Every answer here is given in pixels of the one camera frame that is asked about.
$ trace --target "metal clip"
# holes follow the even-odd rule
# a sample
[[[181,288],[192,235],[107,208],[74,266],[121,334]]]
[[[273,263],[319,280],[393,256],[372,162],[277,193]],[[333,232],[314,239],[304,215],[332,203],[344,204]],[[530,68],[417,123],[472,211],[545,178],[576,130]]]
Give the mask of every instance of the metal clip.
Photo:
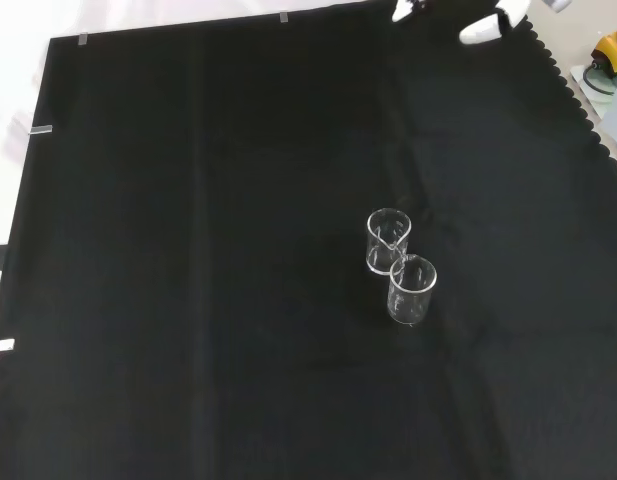
[[[15,349],[15,339],[0,340],[0,352],[11,352]]]
[[[52,133],[52,125],[43,125],[41,127],[32,127],[30,129],[30,135],[37,135],[39,133]]]

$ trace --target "clear glass beaker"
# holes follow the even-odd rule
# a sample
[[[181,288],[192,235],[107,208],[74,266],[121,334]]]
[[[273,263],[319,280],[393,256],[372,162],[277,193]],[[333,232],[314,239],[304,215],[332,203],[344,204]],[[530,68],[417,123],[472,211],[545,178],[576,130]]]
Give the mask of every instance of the clear glass beaker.
[[[407,325],[422,321],[436,283],[437,271],[425,258],[398,258],[390,269],[388,289],[388,313],[393,320]]]
[[[406,254],[411,222],[394,208],[382,208],[368,217],[366,263],[379,275],[390,275],[395,260]]]

